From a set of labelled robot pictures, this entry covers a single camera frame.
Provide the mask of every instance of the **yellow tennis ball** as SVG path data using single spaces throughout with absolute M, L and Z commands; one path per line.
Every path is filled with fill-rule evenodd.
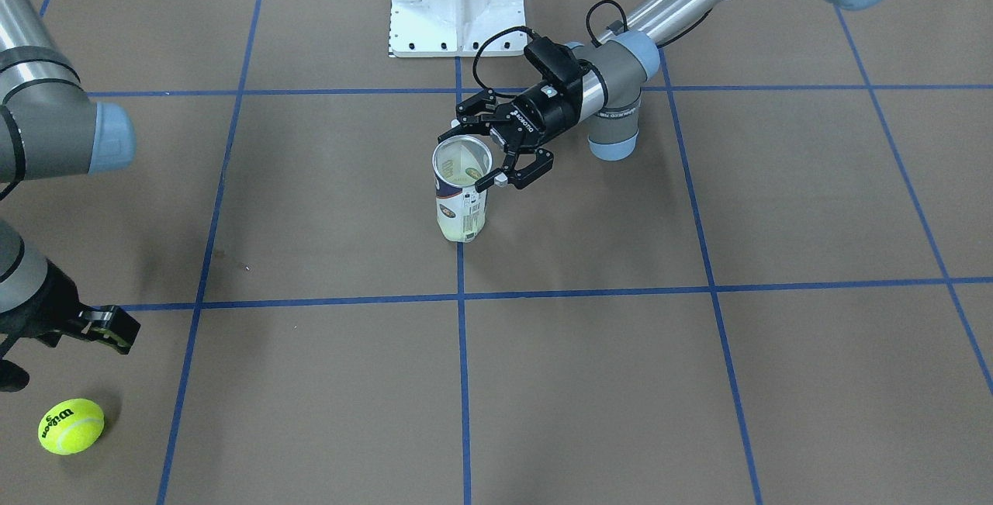
M 38 442 L 56 455 L 86 451 L 103 432 L 103 410 L 93 400 L 58 403 L 38 424 Z

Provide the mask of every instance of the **robotiq logo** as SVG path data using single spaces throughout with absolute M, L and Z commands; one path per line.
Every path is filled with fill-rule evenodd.
M 525 119 L 525 117 L 521 115 L 521 112 L 519 112 L 519 110 L 515 109 L 513 112 L 510 112 L 510 114 L 514 116 L 515 119 L 517 119 L 517 122 L 520 123 L 522 127 L 528 130 L 528 133 L 535 133 L 536 131 L 535 126 L 532 126 L 531 121 Z

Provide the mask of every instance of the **gray robot arm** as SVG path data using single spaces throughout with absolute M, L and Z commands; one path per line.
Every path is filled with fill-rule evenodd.
M 0 182 L 120 169 L 135 135 L 115 103 L 90 102 L 29 0 L 0 0 Z
M 641 87 L 659 70 L 659 47 L 691 30 L 721 1 L 645 0 L 630 16 L 623 15 L 592 38 L 589 46 L 559 45 L 531 29 L 512 29 L 531 36 L 524 55 L 540 71 L 542 82 L 515 96 L 483 89 L 457 106 L 458 124 L 439 142 L 457 134 L 481 134 L 503 148 L 503 165 L 476 181 L 478 190 L 494 184 L 528 186 L 551 169 L 553 156 L 543 145 L 586 119 L 593 154 L 606 160 L 627 157 L 638 137 Z M 848 10 L 880 2 L 827 1 Z M 510 101 L 498 103 L 498 98 Z M 534 154 L 535 162 L 518 169 L 522 154 Z
M 22 180 L 120 169 L 134 152 L 127 112 L 89 101 L 31 2 L 0 0 L 0 199 Z M 81 304 L 72 280 L 0 220 L 0 358 L 20 338 L 54 346 L 63 335 L 126 354 L 138 329 L 119 307 Z M 27 382 L 0 359 L 0 391 Z

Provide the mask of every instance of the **wilson logo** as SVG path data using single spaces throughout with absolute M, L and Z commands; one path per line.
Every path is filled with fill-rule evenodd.
M 45 431 L 42 431 L 42 439 L 46 438 L 49 434 L 49 430 L 56 427 L 60 421 L 67 419 L 67 417 L 72 416 L 72 410 L 65 409 L 60 413 L 54 414 L 54 416 L 45 416 Z

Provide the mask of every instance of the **black cable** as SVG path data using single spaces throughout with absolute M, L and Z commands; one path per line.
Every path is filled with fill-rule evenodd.
M 700 20 L 696 21 L 695 24 L 693 24 L 689 28 L 686 28 L 684 31 L 680 32 L 680 35 L 677 35 L 676 37 L 674 37 L 671 40 L 663 43 L 663 45 L 660 45 L 659 47 L 665 47 L 667 45 L 670 45 L 670 44 L 675 43 L 677 40 L 681 39 L 686 34 L 689 34 L 690 32 L 692 32 L 694 28 L 696 28 L 700 24 L 703 24 L 703 21 L 706 20 L 708 16 L 710 16 L 710 11 L 709 10 L 707 11 L 706 14 L 704 14 L 702 17 L 700 17 Z
M 3 119 L 4 124 L 7 126 L 7 130 L 10 132 L 11 145 L 14 147 L 14 179 L 11 180 L 7 187 L 0 192 L 0 201 L 7 198 L 7 195 L 14 190 L 15 187 L 21 183 L 24 179 L 26 173 L 26 162 L 24 158 L 24 140 L 21 138 L 21 128 L 17 126 L 17 121 L 14 120 L 13 113 L 10 113 L 10 109 L 7 109 L 6 105 L 0 105 L 0 119 Z
M 612 5 L 616 7 L 618 12 L 621 13 L 621 23 L 624 24 L 624 31 L 627 32 L 630 30 L 630 28 L 628 28 L 628 14 L 625 13 L 624 7 L 621 7 L 615 0 L 602 0 L 590 7 L 590 10 L 586 13 L 586 31 L 590 34 L 590 42 L 593 43 L 593 47 L 599 47 L 600 42 L 597 40 L 597 36 L 593 34 L 593 27 L 590 26 L 590 17 L 593 16 L 593 11 L 604 5 Z
M 18 335 L 8 334 L 7 338 L 4 338 L 4 341 L 0 342 L 0 358 L 7 355 L 7 352 L 10 351 L 11 347 L 14 346 L 14 343 L 17 342 L 19 338 L 21 337 Z
M 531 30 L 531 28 L 528 28 L 528 26 L 514 26 L 514 28 L 507 28 L 507 30 L 504 30 L 503 32 L 497 32 L 496 35 L 494 35 L 492 38 L 489 38 L 488 40 L 483 42 L 483 45 L 479 46 L 479 51 L 476 51 L 476 56 L 474 57 L 474 59 L 472 59 L 472 77 L 476 79 L 476 84 L 478 84 L 480 88 L 493 89 L 483 84 L 482 80 L 479 80 L 479 71 L 478 71 L 479 58 L 483 56 L 483 50 L 486 49 L 486 46 L 489 46 L 494 41 L 497 41 L 497 39 L 503 38 L 503 36 L 506 36 L 507 34 L 512 34 L 513 32 L 524 32 L 525 34 L 528 35 L 528 38 L 531 38 L 533 40 L 538 38 L 537 32 Z M 500 92 L 497 92 L 496 89 L 493 89 L 493 95 L 495 95 L 497 98 L 507 98 L 507 99 L 514 98 L 513 95 L 500 94 Z
M 6 199 L 7 195 L 9 195 L 11 191 L 13 191 L 14 188 L 20 184 L 21 184 L 20 181 L 11 181 L 10 183 L 8 183 L 7 186 L 4 187 L 4 190 L 0 191 L 0 201 Z

